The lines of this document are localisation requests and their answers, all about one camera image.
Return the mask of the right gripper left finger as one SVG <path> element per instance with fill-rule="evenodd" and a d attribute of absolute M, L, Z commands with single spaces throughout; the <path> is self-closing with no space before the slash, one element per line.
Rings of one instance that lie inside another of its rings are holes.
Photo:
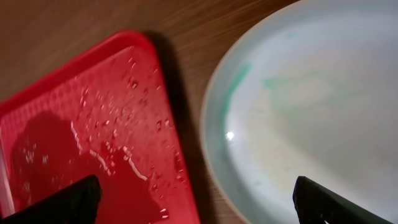
<path fill-rule="evenodd" d="M 1 219 L 2 224 L 94 224 L 102 189 L 97 176 L 89 175 L 65 189 Z"/>

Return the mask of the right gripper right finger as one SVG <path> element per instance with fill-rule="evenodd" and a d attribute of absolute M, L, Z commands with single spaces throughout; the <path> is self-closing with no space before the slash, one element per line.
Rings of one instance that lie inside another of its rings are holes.
<path fill-rule="evenodd" d="M 392 224 L 305 176 L 292 198 L 300 224 Z"/>

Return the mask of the white plate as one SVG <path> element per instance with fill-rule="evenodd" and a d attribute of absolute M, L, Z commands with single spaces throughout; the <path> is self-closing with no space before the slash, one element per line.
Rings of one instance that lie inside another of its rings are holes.
<path fill-rule="evenodd" d="M 258 22 L 213 73 L 200 141 L 246 223 L 297 223 L 301 175 L 396 223 L 397 1 L 298 1 Z"/>

